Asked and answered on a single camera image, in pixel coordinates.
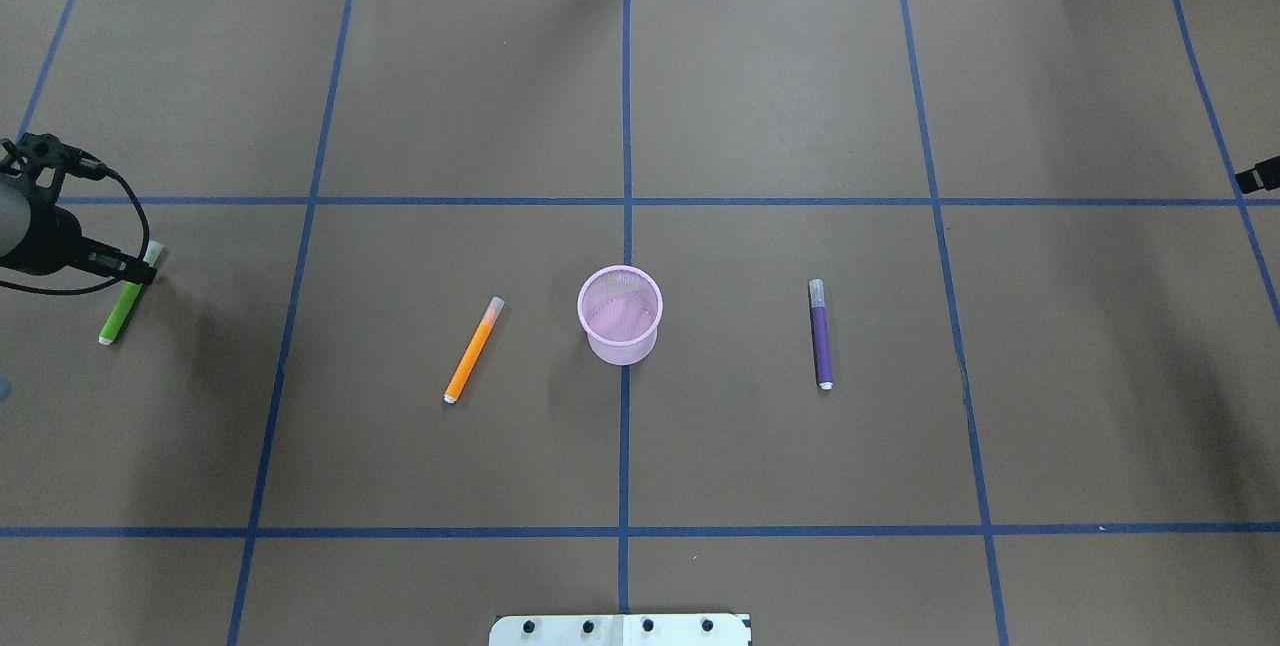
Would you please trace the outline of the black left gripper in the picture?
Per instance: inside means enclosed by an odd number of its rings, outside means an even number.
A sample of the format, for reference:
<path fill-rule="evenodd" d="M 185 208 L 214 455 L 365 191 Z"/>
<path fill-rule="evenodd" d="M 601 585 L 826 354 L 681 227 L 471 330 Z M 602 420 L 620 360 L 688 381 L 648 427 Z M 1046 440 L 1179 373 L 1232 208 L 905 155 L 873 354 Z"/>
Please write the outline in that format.
<path fill-rule="evenodd" d="M 47 207 L 15 189 L 1 189 L 1 266 L 10 271 L 59 272 L 74 264 L 106 280 L 151 285 L 157 269 L 136 255 L 82 246 L 81 223 L 65 209 Z"/>

